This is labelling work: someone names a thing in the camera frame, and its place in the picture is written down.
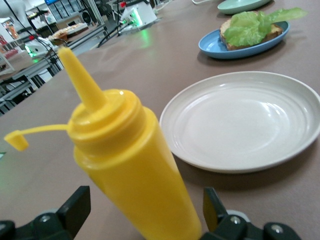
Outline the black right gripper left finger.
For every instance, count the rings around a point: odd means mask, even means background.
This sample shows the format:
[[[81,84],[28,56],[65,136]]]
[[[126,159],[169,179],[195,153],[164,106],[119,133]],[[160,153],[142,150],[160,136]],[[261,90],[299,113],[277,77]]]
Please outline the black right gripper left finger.
[[[38,215],[15,230],[16,240],[73,240],[91,212],[90,187],[80,186],[56,212]]]

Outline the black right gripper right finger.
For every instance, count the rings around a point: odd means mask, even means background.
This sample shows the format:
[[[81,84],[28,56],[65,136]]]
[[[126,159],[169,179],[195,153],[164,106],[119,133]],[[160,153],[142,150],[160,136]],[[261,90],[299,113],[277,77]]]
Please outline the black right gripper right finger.
[[[237,214],[228,214],[212,187],[203,190],[203,216],[208,228],[204,240],[243,240],[247,236],[246,220]]]

